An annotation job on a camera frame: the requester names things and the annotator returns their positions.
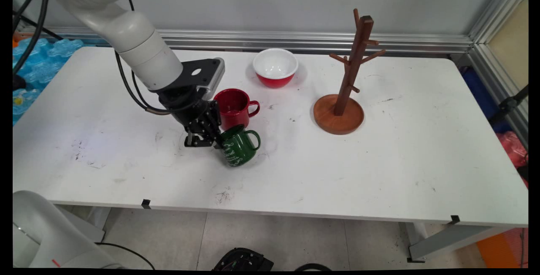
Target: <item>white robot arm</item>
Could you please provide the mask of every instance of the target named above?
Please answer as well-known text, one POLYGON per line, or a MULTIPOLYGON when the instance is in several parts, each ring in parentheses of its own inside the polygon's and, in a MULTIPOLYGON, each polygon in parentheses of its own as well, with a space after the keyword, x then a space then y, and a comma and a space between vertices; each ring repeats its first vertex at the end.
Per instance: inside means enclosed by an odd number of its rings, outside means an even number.
POLYGON ((131 66, 149 90, 173 83, 183 66, 140 12, 127 11, 118 0, 58 0, 67 11, 104 38, 131 66))
POLYGON ((184 146, 222 148, 221 118, 212 98, 224 74, 221 58, 180 62, 155 27, 140 12, 124 10, 118 0, 58 0, 88 28, 104 38, 135 75, 159 96, 166 111, 146 104, 146 111, 171 114, 188 133, 184 146))
POLYGON ((13 225, 39 244, 29 267, 122 267, 34 192, 13 193, 13 225))

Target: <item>wooden base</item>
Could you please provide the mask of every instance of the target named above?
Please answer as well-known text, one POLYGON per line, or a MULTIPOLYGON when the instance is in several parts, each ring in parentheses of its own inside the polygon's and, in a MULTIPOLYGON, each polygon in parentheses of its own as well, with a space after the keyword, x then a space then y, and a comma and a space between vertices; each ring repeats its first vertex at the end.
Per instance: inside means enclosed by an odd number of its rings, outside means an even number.
POLYGON ((324 131, 335 135, 352 133, 364 121, 362 106, 349 98, 343 116, 335 116, 334 106, 337 99, 337 94, 328 94, 317 100, 315 106, 313 106, 315 121, 324 131))

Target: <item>wooden mug stand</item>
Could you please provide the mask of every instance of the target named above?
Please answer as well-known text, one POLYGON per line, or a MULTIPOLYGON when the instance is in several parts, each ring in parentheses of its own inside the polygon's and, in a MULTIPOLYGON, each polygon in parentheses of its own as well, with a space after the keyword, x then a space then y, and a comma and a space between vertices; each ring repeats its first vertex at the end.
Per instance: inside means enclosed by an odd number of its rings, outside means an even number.
POLYGON ((341 82, 339 94, 328 94, 317 100, 313 106, 313 115, 319 127, 335 135, 352 133, 362 124, 364 111, 360 104, 349 96, 351 90, 357 93, 360 92, 359 89, 354 87, 360 65, 386 52, 386 50, 381 50, 363 59, 366 46, 378 46, 378 41, 370 40, 373 19, 370 16, 359 18, 356 8, 353 13, 356 33, 349 59, 347 59, 347 56, 341 58, 336 54, 330 54, 330 57, 345 64, 345 75, 341 82))

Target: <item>red mug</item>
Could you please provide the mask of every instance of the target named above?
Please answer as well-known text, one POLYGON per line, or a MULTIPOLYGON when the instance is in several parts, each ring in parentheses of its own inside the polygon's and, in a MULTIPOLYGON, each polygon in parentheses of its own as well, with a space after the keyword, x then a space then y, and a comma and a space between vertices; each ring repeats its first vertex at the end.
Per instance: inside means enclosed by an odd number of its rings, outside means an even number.
POLYGON ((257 115, 261 106, 257 101, 249 101, 249 96, 239 89, 226 89, 220 91, 214 97, 218 102, 219 113, 221 115, 221 128, 226 131, 238 124, 247 127, 249 117, 257 115), (256 105, 257 109, 252 113, 247 112, 250 105, 256 105))

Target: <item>blue plastic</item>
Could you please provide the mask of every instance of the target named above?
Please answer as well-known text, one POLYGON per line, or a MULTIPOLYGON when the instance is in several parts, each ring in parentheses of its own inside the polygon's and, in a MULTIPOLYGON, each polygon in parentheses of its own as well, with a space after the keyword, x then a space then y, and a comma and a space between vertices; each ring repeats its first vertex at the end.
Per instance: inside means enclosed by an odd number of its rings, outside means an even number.
POLYGON ((62 68, 60 62, 43 62, 32 67, 32 71, 35 72, 38 81, 38 88, 43 91, 47 84, 54 78, 56 73, 62 68))
POLYGON ((41 91, 18 89, 13 92, 13 125, 21 119, 22 115, 28 110, 28 108, 37 99, 41 91))
MULTIPOLYGON (((15 65, 17 64, 17 61, 16 60, 13 60, 13 66, 12 66, 12 69, 13 67, 15 67, 15 65)), ((21 67, 21 69, 19 69, 19 73, 17 73, 19 76, 21 77, 25 77, 25 75, 27 75, 28 73, 30 73, 32 71, 31 67, 28 66, 26 63, 23 64, 23 66, 21 67)))
MULTIPOLYGON (((19 41, 19 46, 13 49, 13 67, 15 67, 17 61, 28 47, 30 40, 31 38, 19 41)), ((27 88, 13 92, 13 125, 27 111, 64 63, 68 61, 73 52, 83 46, 93 45, 85 45, 81 40, 68 39, 51 44, 44 38, 35 43, 34 49, 23 66, 21 66, 19 73, 17 73, 26 81, 27 88)))
MULTIPOLYGON (((27 49, 28 44, 30 43, 31 38, 24 39, 19 41, 19 46, 13 49, 13 57, 15 60, 19 61, 21 58, 21 55, 24 53, 24 51, 27 49)), ((27 61, 25 64, 35 65, 38 63, 41 63, 45 61, 48 58, 47 52, 52 48, 52 44, 47 41, 47 39, 39 39, 35 46, 28 56, 27 61)))
POLYGON ((53 61, 66 63, 73 52, 83 46, 83 41, 79 39, 71 41, 63 39, 54 43, 52 49, 48 51, 48 56, 53 61))
MULTIPOLYGON (((499 107, 476 74, 476 71, 469 67, 462 75, 486 118, 491 118, 499 110, 499 107)), ((496 133, 506 133, 511 130, 512 128, 506 120, 499 121, 493 126, 493 131, 496 133)))

